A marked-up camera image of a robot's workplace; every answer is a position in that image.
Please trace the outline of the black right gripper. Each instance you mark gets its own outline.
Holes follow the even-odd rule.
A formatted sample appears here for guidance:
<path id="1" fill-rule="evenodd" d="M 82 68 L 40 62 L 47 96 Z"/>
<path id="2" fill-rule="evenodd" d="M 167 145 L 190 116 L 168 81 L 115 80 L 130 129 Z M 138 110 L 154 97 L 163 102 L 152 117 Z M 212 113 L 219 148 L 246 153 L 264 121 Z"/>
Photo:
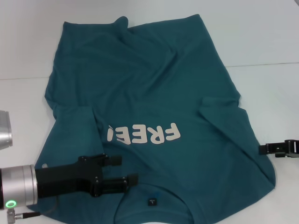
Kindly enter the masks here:
<path id="1" fill-rule="evenodd" d="M 284 154 L 285 157 L 299 157 L 299 140 L 285 140 L 280 143 L 267 143 L 259 146 L 259 154 Z"/>

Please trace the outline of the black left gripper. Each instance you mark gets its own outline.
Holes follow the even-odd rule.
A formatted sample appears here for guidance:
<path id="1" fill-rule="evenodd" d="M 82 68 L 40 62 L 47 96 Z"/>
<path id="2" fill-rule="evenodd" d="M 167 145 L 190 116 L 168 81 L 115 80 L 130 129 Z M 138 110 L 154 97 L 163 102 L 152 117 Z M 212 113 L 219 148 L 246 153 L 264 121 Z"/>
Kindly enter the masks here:
<path id="1" fill-rule="evenodd" d="M 102 167 L 120 166 L 121 156 L 81 156 L 73 164 L 36 169 L 38 198 L 85 192 L 92 197 L 126 193 L 138 184 L 139 175 L 103 179 Z"/>

